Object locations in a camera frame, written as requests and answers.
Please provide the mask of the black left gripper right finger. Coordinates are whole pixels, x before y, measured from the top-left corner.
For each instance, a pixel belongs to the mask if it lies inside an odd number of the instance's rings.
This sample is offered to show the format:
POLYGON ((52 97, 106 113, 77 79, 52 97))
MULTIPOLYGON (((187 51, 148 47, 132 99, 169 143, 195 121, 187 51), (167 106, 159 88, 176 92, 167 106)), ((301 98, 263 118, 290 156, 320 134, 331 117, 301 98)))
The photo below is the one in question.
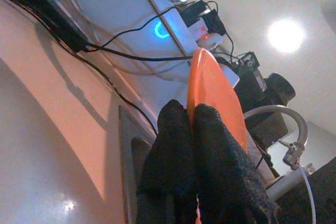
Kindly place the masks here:
POLYGON ((196 107, 193 133, 201 222, 277 223, 277 205, 215 108, 196 107))

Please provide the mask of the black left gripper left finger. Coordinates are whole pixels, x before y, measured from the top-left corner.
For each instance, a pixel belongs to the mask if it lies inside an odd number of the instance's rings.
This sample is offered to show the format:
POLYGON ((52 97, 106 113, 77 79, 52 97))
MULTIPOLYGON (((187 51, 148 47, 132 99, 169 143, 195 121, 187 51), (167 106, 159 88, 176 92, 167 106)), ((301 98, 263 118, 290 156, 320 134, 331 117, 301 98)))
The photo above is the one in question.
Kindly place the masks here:
POLYGON ((195 223, 196 169, 184 107, 169 101, 160 111, 158 135, 142 168, 137 223, 195 223))

